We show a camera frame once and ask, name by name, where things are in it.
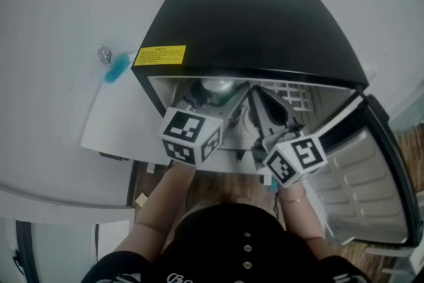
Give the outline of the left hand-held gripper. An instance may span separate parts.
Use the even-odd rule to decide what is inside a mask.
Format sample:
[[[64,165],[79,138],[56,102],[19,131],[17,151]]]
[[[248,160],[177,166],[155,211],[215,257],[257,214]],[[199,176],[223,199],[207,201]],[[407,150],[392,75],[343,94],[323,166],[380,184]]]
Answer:
[[[220,106],[208,104],[209,92],[200,80],[191,85],[194,101],[183,97],[169,107],[160,125],[160,138],[172,160],[201,166],[222,145],[232,117],[250,91],[248,81],[239,84]]]

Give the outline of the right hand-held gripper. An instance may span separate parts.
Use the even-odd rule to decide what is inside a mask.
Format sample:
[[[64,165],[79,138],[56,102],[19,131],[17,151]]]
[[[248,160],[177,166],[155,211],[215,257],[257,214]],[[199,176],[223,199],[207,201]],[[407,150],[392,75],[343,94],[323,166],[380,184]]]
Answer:
[[[258,170],[267,168],[284,188],[327,164],[317,135],[299,122],[292,105],[262,86],[252,87],[248,102],[259,137],[251,148]]]

